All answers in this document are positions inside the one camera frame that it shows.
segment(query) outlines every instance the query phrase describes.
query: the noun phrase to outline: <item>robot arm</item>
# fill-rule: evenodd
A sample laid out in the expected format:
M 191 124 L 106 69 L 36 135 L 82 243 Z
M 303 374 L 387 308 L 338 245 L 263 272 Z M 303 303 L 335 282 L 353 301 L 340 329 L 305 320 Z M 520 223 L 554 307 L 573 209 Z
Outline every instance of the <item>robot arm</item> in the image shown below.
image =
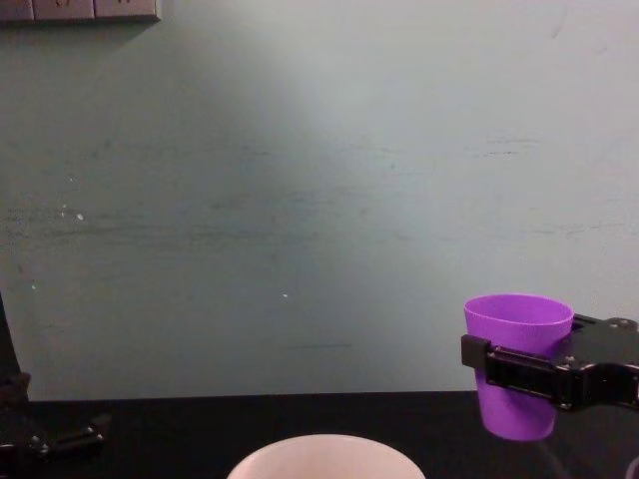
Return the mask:
M 612 404 L 639 411 L 639 330 L 630 319 L 576 314 L 549 357 L 466 334 L 461 362 L 485 371 L 489 384 L 545 398 L 559 410 Z

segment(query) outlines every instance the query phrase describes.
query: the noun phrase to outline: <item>cup rim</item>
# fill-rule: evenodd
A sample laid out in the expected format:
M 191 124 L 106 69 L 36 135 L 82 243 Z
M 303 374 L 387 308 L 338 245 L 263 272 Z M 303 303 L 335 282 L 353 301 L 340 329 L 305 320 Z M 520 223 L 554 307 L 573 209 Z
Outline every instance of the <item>cup rim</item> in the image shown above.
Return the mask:
M 469 305 L 478 300 L 478 299 L 484 299 L 486 297 L 498 297 L 498 296 L 510 296 L 510 297 L 534 297 L 535 299 L 544 299 L 546 301 L 550 301 L 550 302 L 554 302 L 555 304 L 558 304 L 560 306 L 563 306 L 566 308 L 566 312 L 569 312 L 569 314 L 564 318 L 564 319 L 559 319 L 558 321 L 551 321 L 551 322 L 517 322 L 517 321 L 510 321 L 508 319 L 503 319 L 501 317 L 494 317 L 494 316 L 489 316 L 487 314 L 482 314 L 480 312 L 475 312 L 472 311 L 469 308 Z M 495 294 L 481 294 L 478 296 L 474 296 L 470 299 L 468 299 L 466 301 L 466 303 L 463 306 L 463 310 L 465 312 L 468 312 L 470 314 L 473 314 L 475 316 L 479 316 L 485 319 L 490 319 L 493 321 L 498 321 L 498 322 L 503 322 L 504 324 L 516 324 L 517 326 L 528 326 L 528 327 L 544 327 L 544 326 L 556 326 L 558 324 L 564 324 L 566 322 L 569 322 L 572 320 L 572 318 L 575 315 L 575 311 L 572 308 L 572 306 L 570 306 L 569 304 L 566 304 L 565 302 L 561 302 L 558 299 L 555 299 L 554 297 L 550 297 L 550 296 L 544 296 L 543 294 L 531 294 L 528 292 L 498 292 Z
M 273 449 L 278 449 L 292 442 L 303 442 L 310 439 L 313 440 L 313 439 L 319 439 L 319 438 L 332 438 L 332 439 L 339 439 L 339 440 L 346 439 L 353 442 L 366 443 L 367 445 L 385 449 L 387 452 L 390 452 L 393 455 L 397 456 L 399 459 L 401 459 L 402 462 L 414 468 L 415 472 L 420 474 L 419 476 L 420 479 L 425 479 L 423 472 L 414 463 L 414 461 L 410 459 L 408 456 L 406 456 L 405 454 L 403 454 L 402 452 L 398 451 L 397 449 L 390 447 L 382 442 L 373 441 L 372 439 L 366 439 L 365 437 L 352 436 L 349 434 L 305 434 L 302 436 L 294 436 L 294 437 L 289 437 L 287 439 L 282 439 L 280 441 L 272 442 L 271 444 L 267 444 L 266 446 L 261 447 L 260 449 L 252 452 L 251 454 L 246 456 L 244 459 L 242 459 L 242 461 L 240 461 L 229 473 L 229 475 L 227 476 L 227 479 L 236 479 L 234 474 L 237 474 L 240 471 L 241 467 L 243 467 L 247 462 L 249 462 L 251 459 L 255 458 L 258 455 L 268 453 Z

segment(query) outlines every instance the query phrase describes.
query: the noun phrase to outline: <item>black table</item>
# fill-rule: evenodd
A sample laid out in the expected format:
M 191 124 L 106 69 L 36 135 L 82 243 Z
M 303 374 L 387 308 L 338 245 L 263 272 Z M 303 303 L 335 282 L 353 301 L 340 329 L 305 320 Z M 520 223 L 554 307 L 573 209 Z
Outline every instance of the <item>black table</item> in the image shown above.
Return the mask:
M 41 402 L 31 410 L 51 428 L 113 414 L 100 457 L 49 464 L 45 479 L 224 479 L 256 449 L 313 433 L 383 442 L 427 479 L 623 479 L 639 456 L 639 414 L 561 414 L 549 439 L 512 443 L 483 429 L 473 392 Z

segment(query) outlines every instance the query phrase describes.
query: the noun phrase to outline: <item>wall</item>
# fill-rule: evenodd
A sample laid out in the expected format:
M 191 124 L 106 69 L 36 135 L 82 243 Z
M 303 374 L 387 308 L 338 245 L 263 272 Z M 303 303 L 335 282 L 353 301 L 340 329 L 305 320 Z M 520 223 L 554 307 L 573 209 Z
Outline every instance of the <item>wall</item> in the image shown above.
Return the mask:
M 164 16 L 0 32 L 35 398 L 466 389 L 471 295 L 637 315 L 635 2 Z

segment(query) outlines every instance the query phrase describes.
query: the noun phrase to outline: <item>purple cup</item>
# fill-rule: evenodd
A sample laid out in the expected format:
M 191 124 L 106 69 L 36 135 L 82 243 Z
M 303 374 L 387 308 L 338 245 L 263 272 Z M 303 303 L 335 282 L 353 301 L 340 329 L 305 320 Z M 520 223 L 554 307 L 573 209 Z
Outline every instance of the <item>purple cup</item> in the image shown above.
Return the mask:
M 523 352 L 553 353 L 570 333 L 572 308 L 549 297 L 532 294 L 493 294 L 470 299 L 464 306 L 468 334 L 496 346 Z M 536 441 L 554 427 L 556 410 L 545 399 L 491 386 L 475 370 L 483 425 L 493 434 L 514 441 Z

